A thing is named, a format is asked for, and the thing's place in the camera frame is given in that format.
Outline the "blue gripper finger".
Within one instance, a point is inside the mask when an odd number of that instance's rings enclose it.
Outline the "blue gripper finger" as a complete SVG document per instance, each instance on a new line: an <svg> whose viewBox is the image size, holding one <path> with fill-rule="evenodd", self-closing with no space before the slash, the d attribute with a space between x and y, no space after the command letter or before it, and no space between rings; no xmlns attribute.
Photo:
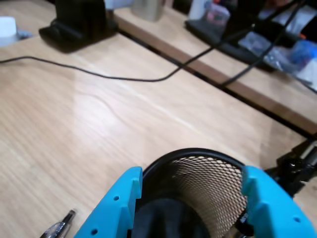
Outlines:
<svg viewBox="0 0 317 238"><path fill-rule="evenodd" d="M315 238L312 222L291 196L263 170L245 166L242 194L256 238Z"/></svg>
<svg viewBox="0 0 317 238"><path fill-rule="evenodd" d="M143 169L131 167L113 184L76 233L76 238L125 238L142 196Z"/></svg>

